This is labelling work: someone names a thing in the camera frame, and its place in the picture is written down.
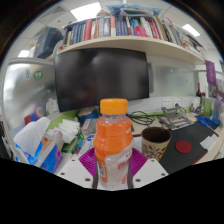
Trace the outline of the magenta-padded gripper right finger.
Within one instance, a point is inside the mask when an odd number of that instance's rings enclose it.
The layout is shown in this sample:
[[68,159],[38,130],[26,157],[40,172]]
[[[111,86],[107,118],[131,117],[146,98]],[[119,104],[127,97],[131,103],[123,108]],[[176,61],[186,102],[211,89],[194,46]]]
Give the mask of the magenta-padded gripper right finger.
[[132,149],[127,176],[129,189],[146,186],[166,176],[168,173],[156,159],[147,159],[137,149]]

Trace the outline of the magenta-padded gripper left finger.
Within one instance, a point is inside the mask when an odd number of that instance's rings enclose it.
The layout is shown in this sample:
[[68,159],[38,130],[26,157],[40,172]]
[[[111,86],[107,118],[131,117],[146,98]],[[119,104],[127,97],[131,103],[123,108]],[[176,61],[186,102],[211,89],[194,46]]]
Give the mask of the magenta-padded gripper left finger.
[[96,189],[98,171],[94,149],[88,150],[80,157],[73,155],[56,175],[78,186]]

